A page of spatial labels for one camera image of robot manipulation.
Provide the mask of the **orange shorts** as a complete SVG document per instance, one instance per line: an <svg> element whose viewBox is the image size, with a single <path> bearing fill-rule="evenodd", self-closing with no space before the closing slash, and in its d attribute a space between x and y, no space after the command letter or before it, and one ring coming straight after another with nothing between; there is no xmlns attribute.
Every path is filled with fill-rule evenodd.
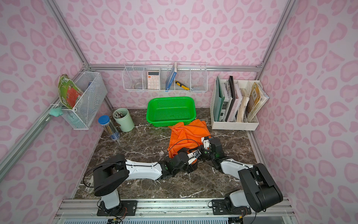
<svg viewBox="0 0 358 224"><path fill-rule="evenodd" d="M211 135L206 122L199 119L193 120L188 125L179 122L169 128L171 130L169 158L174 158L182 148L194 149L202 145L201 138Z"/></svg>

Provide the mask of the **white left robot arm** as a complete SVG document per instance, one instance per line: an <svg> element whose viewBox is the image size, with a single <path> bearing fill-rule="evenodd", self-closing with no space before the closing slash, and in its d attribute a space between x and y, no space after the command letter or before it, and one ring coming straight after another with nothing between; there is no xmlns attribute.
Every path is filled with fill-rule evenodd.
<svg viewBox="0 0 358 224"><path fill-rule="evenodd" d="M175 177L180 172L194 171L192 164L200 152L179 152L173 158L154 163L127 160L123 154L116 155L93 169L94 195L100 197L98 216L119 218L135 212L135 208L121 202L117 188L125 181L133 179L164 180Z"/></svg>

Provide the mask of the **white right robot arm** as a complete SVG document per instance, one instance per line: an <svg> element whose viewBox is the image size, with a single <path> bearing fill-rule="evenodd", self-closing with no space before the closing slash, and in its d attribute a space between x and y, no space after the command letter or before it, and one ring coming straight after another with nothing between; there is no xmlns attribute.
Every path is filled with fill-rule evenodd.
<svg viewBox="0 0 358 224"><path fill-rule="evenodd" d="M252 211L265 212L283 201L281 190L264 164L249 165L229 158L218 138L203 137L201 141L200 158L210 161L215 170L238 179L242 186L242 190L229 193L223 200L213 200L214 214L245 216Z"/></svg>

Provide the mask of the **teal folder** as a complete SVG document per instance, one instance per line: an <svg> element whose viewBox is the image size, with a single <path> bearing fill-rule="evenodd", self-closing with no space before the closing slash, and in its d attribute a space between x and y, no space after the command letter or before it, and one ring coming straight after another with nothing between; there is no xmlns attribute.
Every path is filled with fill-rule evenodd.
<svg viewBox="0 0 358 224"><path fill-rule="evenodd" d="M224 106L224 93L222 92L221 82L219 76L216 77L215 81L215 93L214 93L214 121L220 122L223 119L225 109Z"/></svg>

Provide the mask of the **white file organizer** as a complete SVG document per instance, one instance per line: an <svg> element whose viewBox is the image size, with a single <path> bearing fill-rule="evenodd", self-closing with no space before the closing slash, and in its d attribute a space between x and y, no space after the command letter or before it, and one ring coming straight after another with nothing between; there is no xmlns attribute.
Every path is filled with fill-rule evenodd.
<svg viewBox="0 0 358 224"><path fill-rule="evenodd" d="M249 91L249 87L254 83L257 83L260 87L263 85L259 80L234 80L235 83L238 83L240 87L245 87L246 91ZM215 130L240 130L240 131L255 131L259 126L259 120L255 116L252 122L247 122L246 117L244 122L222 122L214 120L214 102L217 95L216 82L213 85L212 98L210 101L210 119L212 129Z"/></svg>

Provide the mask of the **green plastic basket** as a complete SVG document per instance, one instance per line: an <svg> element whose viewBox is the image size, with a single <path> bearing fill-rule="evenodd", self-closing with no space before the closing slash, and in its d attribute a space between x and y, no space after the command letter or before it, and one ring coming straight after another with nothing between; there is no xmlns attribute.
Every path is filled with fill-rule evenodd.
<svg viewBox="0 0 358 224"><path fill-rule="evenodd" d="M146 120L155 127L188 125L196 119L195 101L190 97L155 98L149 101Z"/></svg>

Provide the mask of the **yellow brown booklet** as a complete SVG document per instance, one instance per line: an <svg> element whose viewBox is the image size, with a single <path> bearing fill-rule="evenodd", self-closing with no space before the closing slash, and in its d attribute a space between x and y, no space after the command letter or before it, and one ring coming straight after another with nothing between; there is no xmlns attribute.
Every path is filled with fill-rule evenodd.
<svg viewBox="0 0 358 224"><path fill-rule="evenodd" d="M254 83L251 87L249 94L249 102L247 105L247 113L254 111L261 101L261 86L258 83Z"/></svg>

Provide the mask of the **black notebook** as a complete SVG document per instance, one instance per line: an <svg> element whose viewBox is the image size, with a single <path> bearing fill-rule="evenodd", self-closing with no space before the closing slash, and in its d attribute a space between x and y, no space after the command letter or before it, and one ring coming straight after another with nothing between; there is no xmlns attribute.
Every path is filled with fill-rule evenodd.
<svg viewBox="0 0 358 224"><path fill-rule="evenodd" d="M229 102L226 110L227 114L226 114L225 121L229 122L229 114L232 109L232 101L233 99L235 99L235 86L234 86L233 76L229 76L229 79L227 81L227 93L228 93Z"/></svg>

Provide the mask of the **yellow utility knife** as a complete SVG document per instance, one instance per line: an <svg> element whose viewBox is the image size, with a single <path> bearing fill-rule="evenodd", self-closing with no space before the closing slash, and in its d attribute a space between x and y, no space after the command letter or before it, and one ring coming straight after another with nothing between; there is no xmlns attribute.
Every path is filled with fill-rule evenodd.
<svg viewBox="0 0 358 224"><path fill-rule="evenodd" d="M185 86L184 84L182 84L180 81L175 81L175 83L180 86L182 89L189 91L190 88L188 88L187 86Z"/></svg>

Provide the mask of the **mint green pen cup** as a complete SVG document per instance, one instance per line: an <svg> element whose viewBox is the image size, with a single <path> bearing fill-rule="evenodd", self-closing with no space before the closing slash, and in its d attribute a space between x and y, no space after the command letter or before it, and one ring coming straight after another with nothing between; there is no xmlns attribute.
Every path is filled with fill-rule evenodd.
<svg viewBox="0 0 358 224"><path fill-rule="evenodd" d="M122 132L130 132L134 128L134 122L126 108L119 108L112 114Z"/></svg>

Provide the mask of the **blue book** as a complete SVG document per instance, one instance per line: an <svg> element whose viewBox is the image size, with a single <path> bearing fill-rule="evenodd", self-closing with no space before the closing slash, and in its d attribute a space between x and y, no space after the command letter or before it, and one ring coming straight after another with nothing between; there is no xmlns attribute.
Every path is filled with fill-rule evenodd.
<svg viewBox="0 0 358 224"><path fill-rule="evenodd" d="M168 74L168 77L166 79L166 86L165 86L166 91L170 90L171 85L174 82L176 75L177 75L177 63L174 62L173 66Z"/></svg>

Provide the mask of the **clear tube blue label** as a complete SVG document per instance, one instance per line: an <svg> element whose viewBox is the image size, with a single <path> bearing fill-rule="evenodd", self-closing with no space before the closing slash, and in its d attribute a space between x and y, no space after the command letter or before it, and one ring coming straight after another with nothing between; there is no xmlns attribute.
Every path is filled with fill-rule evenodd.
<svg viewBox="0 0 358 224"><path fill-rule="evenodd" d="M103 115L98 119L99 124L103 127L105 132L110 136L110 138L114 141L119 140L120 133L117 128L114 126L112 120L109 116Z"/></svg>

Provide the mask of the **glass jar on shelf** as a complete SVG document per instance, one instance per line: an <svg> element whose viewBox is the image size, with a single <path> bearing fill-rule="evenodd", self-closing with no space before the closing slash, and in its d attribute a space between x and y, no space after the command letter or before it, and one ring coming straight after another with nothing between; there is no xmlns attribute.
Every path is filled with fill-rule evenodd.
<svg viewBox="0 0 358 224"><path fill-rule="evenodd" d="M135 90L142 90L143 89L143 83L141 80L137 80L134 85L133 85L133 89Z"/></svg>

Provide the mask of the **pink calculator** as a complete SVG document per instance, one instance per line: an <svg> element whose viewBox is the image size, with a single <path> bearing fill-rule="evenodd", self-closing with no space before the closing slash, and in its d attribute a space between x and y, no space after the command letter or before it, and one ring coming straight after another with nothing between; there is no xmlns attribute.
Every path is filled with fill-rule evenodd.
<svg viewBox="0 0 358 224"><path fill-rule="evenodd" d="M159 71L147 72L147 89L159 90L160 89L160 73Z"/></svg>

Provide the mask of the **white mesh side basket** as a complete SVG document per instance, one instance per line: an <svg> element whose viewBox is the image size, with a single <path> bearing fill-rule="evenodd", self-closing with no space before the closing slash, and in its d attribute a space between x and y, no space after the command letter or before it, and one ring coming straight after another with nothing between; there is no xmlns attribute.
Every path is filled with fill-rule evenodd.
<svg viewBox="0 0 358 224"><path fill-rule="evenodd" d="M83 94L75 99L75 105L62 108L62 117L74 130L88 130L107 94L102 76L98 72L83 72L74 81Z"/></svg>

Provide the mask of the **green red snack packet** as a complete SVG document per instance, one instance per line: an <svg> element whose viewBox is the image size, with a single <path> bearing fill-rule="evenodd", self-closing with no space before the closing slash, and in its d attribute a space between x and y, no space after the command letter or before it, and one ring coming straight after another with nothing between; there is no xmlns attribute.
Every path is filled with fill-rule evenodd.
<svg viewBox="0 0 358 224"><path fill-rule="evenodd" d="M63 74L59 77L59 99L67 109L73 109L83 93L84 92L68 77L67 74Z"/></svg>

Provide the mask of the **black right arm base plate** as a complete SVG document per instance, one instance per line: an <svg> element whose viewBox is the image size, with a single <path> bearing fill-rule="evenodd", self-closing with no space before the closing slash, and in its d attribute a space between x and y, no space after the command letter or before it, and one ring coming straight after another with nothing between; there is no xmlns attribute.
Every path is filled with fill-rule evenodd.
<svg viewBox="0 0 358 224"><path fill-rule="evenodd" d="M214 199L208 203L208 207L212 208L214 215L251 215L252 211L249 206L235 207L228 198Z"/></svg>

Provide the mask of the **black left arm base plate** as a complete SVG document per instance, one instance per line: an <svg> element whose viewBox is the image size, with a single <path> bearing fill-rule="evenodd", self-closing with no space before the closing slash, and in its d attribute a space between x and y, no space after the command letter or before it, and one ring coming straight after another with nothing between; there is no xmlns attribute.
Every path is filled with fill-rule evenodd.
<svg viewBox="0 0 358 224"><path fill-rule="evenodd" d="M125 200L121 201L119 206L112 209L106 209L104 202L100 201L98 205L97 216L113 216L113 217L124 217L124 216L135 216L138 206L137 200Z"/></svg>

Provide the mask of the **mint green wall hook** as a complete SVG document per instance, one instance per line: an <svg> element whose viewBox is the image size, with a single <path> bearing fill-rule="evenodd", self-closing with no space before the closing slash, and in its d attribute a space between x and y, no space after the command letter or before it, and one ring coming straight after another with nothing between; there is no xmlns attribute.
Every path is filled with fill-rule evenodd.
<svg viewBox="0 0 358 224"><path fill-rule="evenodd" d="M61 107L51 108L49 111L49 115L54 117L59 117L63 115L63 111Z"/></svg>

